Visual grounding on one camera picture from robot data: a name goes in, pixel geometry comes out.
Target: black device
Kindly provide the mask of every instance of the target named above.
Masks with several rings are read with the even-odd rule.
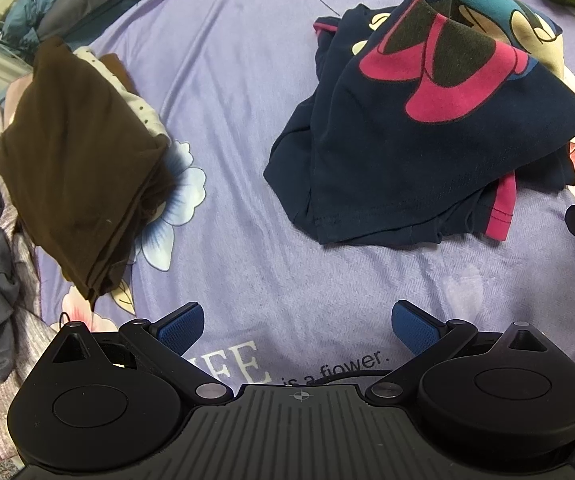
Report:
[[[118,333],[64,325],[9,410],[16,478],[575,480],[575,364],[528,323],[479,332],[399,301],[416,356],[364,393],[237,396],[181,357],[203,325],[197,303]]]

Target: ribbed gray surface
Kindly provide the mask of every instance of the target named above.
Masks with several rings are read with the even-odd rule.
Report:
[[[300,400],[300,392],[309,397]],[[30,467],[19,480],[56,480]],[[248,386],[227,406],[200,408],[165,452],[103,480],[575,480],[571,466],[500,476],[451,462],[407,414],[373,408],[353,386]]]

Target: teal fabric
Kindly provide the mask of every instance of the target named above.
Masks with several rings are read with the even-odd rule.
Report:
[[[38,46],[38,24],[56,0],[17,0],[3,25],[3,39],[20,49],[33,52]]]

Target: triangular hole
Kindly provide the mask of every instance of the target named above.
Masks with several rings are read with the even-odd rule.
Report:
[[[519,330],[509,347],[514,350],[528,350],[530,352],[545,352],[547,350],[543,343],[529,330]]]
[[[54,357],[55,363],[69,363],[70,361],[81,361],[87,359],[88,354],[78,338],[78,334],[69,334],[62,342],[61,348]]]

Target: purple bed sheet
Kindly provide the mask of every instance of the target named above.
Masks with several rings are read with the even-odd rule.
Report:
[[[125,282],[93,314],[39,250],[45,322],[58,326],[65,311],[115,330],[198,301],[205,333],[185,357],[235,391],[399,366],[411,357],[392,333],[399,299],[482,330],[528,321],[575,360],[569,190],[519,189],[506,242],[467,235],[391,250],[319,246],[263,179],[273,141],[317,84],[314,20],[400,1],[143,0],[107,29],[93,49],[117,53],[159,111],[178,187],[137,240]],[[523,1],[563,28],[575,86],[575,14]]]

